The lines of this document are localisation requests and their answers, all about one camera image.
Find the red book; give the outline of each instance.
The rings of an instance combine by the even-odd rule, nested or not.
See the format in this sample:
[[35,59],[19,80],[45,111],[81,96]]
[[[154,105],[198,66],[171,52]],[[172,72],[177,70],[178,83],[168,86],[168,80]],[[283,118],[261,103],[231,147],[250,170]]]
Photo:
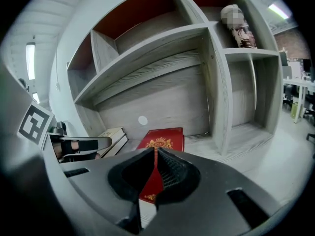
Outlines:
[[184,151],[183,128],[167,128],[150,130],[137,147],[155,148],[154,169],[146,185],[139,195],[139,199],[154,204],[156,195],[163,190],[163,181],[158,172],[158,151],[157,148],[171,148],[177,151]]

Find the brick wall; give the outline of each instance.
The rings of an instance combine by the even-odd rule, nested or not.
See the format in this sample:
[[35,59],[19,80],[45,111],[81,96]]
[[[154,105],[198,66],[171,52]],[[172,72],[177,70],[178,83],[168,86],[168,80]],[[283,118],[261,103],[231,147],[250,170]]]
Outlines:
[[288,58],[311,59],[309,47],[297,28],[286,30],[274,37],[279,50],[284,47]]

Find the white desk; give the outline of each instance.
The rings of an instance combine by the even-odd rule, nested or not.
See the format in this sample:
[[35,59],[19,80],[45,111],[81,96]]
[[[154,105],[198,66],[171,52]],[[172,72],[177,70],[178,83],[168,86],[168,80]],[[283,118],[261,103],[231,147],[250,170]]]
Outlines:
[[312,83],[310,81],[304,81],[304,80],[290,80],[290,79],[283,79],[284,84],[292,84],[300,87],[299,90],[299,100],[297,103],[297,110],[296,110],[296,115],[294,119],[294,123],[297,123],[299,117],[302,117],[302,114],[300,114],[301,107],[304,106],[305,102],[305,95],[307,93],[307,90],[311,92],[315,92],[315,83]]

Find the ceiling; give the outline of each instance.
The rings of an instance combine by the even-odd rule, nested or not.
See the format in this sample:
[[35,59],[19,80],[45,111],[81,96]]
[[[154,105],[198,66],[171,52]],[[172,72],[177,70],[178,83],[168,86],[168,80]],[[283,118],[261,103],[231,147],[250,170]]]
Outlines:
[[[56,44],[71,15],[81,0],[32,0],[11,27],[1,51],[5,52],[7,65],[18,78],[30,85],[30,92],[37,92],[44,107],[48,107],[51,66],[55,56]],[[268,9],[272,3],[287,14],[289,9],[281,0],[253,0],[265,17],[274,34],[296,27],[293,19],[282,19]],[[35,80],[29,81],[26,67],[25,46],[35,42]]]

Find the ceiling light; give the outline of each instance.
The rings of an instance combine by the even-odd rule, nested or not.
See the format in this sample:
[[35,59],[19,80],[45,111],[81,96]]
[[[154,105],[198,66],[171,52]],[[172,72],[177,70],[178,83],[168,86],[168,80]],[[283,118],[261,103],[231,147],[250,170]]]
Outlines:
[[29,80],[35,79],[34,55],[35,55],[35,43],[27,43],[26,44],[26,67],[28,69]]
[[281,9],[279,9],[277,6],[275,6],[274,4],[269,6],[269,9],[271,9],[272,11],[276,12],[280,17],[282,17],[283,19],[287,19],[289,18],[288,15],[286,15]]
[[33,99],[39,104],[39,98],[38,98],[37,92],[33,93],[32,95],[33,95]]

